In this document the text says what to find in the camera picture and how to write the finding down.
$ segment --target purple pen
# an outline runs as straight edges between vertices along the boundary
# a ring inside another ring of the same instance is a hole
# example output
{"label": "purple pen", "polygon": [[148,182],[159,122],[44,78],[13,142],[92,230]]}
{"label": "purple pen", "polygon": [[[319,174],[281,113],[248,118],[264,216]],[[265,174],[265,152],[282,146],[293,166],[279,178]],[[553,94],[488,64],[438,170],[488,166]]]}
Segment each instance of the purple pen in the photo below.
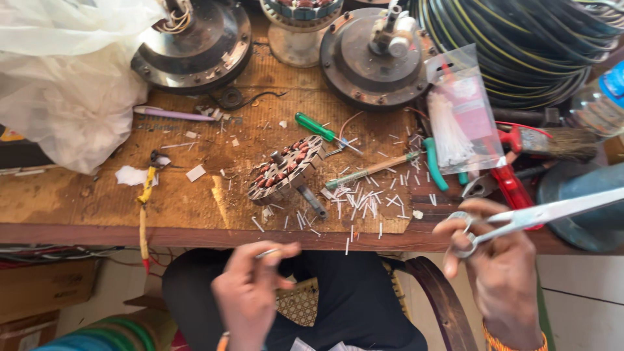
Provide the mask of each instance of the purple pen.
{"label": "purple pen", "polygon": [[140,114],[148,114],[151,116],[171,117],[171,118],[179,118],[179,119],[190,119],[191,121],[214,121],[215,120],[212,117],[203,116],[201,114],[167,111],[159,107],[152,107],[152,106],[145,106],[145,105],[135,106],[132,110]]}

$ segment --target chair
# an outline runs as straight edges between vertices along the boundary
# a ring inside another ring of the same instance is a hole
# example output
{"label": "chair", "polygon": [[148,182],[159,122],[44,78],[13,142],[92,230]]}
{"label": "chair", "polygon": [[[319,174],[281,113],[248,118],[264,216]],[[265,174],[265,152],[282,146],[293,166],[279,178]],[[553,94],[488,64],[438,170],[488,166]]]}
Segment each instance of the chair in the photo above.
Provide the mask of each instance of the chair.
{"label": "chair", "polygon": [[[412,318],[405,304],[405,294],[395,270],[411,274],[425,291],[436,315],[447,351],[478,351],[468,318],[455,290],[433,262],[422,256],[405,262],[381,258],[388,270],[403,313],[410,321]],[[299,325],[310,327],[314,325],[316,318],[318,292],[316,278],[297,283],[293,290],[278,290],[277,311]]]}

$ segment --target wooden workbench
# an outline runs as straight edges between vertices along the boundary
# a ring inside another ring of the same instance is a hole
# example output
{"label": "wooden workbench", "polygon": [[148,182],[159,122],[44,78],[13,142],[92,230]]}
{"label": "wooden workbench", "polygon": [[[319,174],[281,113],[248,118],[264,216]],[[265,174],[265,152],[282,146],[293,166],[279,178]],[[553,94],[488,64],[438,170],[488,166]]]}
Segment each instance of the wooden workbench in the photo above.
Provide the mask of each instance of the wooden workbench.
{"label": "wooden workbench", "polygon": [[[117,152],[102,164],[97,180],[93,176],[78,174],[65,169],[50,169],[43,174],[25,177],[0,177],[0,242],[46,243],[46,244],[101,244],[137,245],[139,243],[139,205],[135,198],[141,186],[118,185],[115,178],[122,166],[130,165],[146,169],[149,154],[162,146],[196,141],[189,147],[164,149],[175,167],[167,166],[158,172],[158,186],[154,187],[147,206],[147,237],[150,245],[179,247],[235,247],[258,240],[278,242],[300,241],[304,249],[344,250],[351,224],[362,233],[354,241],[351,250],[393,251],[445,251],[449,238],[436,237],[431,230],[442,219],[455,211],[458,202],[444,197],[433,182],[427,182],[424,158],[423,168],[407,164],[395,167],[396,174],[383,171],[374,175],[380,188],[362,182],[366,191],[381,189],[384,195],[398,194],[406,203],[406,215],[412,210],[424,213],[421,220],[399,219],[400,209],[394,205],[381,206],[377,219],[369,214],[362,220],[361,212],[350,221],[350,207],[343,207],[343,217],[337,219],[335,203],[325,201],[330,219],[317,219],[313,227],[321,237],[296,222],[296,210],[309,206],[293,189],[293,196],[279,205],[285,210],[274,209],[275,216],[261,222],[262,207],[253,205],[246,198],[246,189],[253,179],[250,169],[268,160],[273,150],[308,136],[309,132],[297,125],[294,114],[302,111],[322,123],[330,122],[329,128],[338,132],[341,125],[356,110],[334,97],[325,86],[318,68],[296,69],[279,63],[270,53],[266,30],[268,21],[263,16],[251,16],[254,40],[253,55],[243,74],[234,82],[248,98],[259,92],[285,92],[282,97],[263,96],[257,106],[247,105],[232,112],[233,118],[224,124],[227,132],[219,132],[220,124],[213,122],[190,122],[154,116],[135,115],[132,133]],[[172,111],[191,112],[196,106],[216,107],[208,97],[185,97],[152,91],[147,103]],[[287,121],[286,128],[278,125]],[[406,126],[415,129],[414,116],[398,111],[387,114],[364,113],[346,128],[348,139],[358,137],[354,145],[364,151],[363,156],[351,150],[327,158],[308,184],[313,191],[321,190],[328,179],[339,177],[338,173],[350,167],[366,167],[403,154],[407,142]],[[197,139],[184,136],[186,131],[198,134]],[[232,146],[235,136],[240,145]],[[201,164],[206,174],[191,183],[185,173]],[[236,175],[230,181],[220,174]],[[408,186],[395,185],[389,190],[392,178],[399,174],[411,175]],[[417,185],[412,175],[419,177]],[[451,192],[460,191],[457,177],[446,177]],[[437,206],[429,200],[436,194]],[[284,230],[286,216],[289,225]],[[260,232],[251,221],[257,217],[265,229]],[[379,221],[383,222],[384,235],[378,239]],[[530,233],[538,251],[545,254],[578,253],[546,230]]]}

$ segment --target green pliers handle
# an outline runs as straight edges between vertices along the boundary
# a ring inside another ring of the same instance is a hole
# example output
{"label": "green pliers handle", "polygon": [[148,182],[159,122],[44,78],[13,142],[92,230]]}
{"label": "green pliers handle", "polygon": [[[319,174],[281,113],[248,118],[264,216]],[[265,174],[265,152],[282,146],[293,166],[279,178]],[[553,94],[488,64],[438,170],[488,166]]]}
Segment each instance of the green pliers handle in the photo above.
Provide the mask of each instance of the green pliers handle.
{"label": "green pliers handle", "polygon": [[[442,177],[440,170],[437,167],[437,154],[436,154],[436,142],[433,138],[427,138],[422,142],[427,148],[427,163],[429,164],[429,173],[436,183],[437,187],[441,191],[449,190],[449,185],[446,184],[446,180]],[[459,183],[461,185],[468,184],[468,173],[461,172],[459,175]]]}

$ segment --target screwdriver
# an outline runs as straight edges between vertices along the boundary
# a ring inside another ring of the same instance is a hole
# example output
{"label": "screwdriver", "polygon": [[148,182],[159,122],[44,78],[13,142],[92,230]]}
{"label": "screwdriver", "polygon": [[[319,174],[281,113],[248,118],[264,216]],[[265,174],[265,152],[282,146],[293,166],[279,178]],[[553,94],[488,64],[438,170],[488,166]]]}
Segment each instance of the screwdriver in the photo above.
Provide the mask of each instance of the screwdriver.
{"label": "screwdriver", "polygon": [[319,122],[316,122],[312,118],[306,116],[303,112],[297,112],[295,114],[295,120],[297,121],[297,123],[299,123],[302,126],[306,127],[311,132],[320,135],[321,137],[323,137],[323,139],[325,139],[327,141],[336,140],[339,143],[341,143],[341,144],[343,144],[345,146],[348,146],[348,147],[352,148],[353,150],[357,151],[360,155],[364,154],[360,150],[357,150],[355,147],[353,147],[353,146],[347,144],[346,142],[338,139],[336,137],[336,133],[334,131],[331,131],[331,130],[323,127]]}

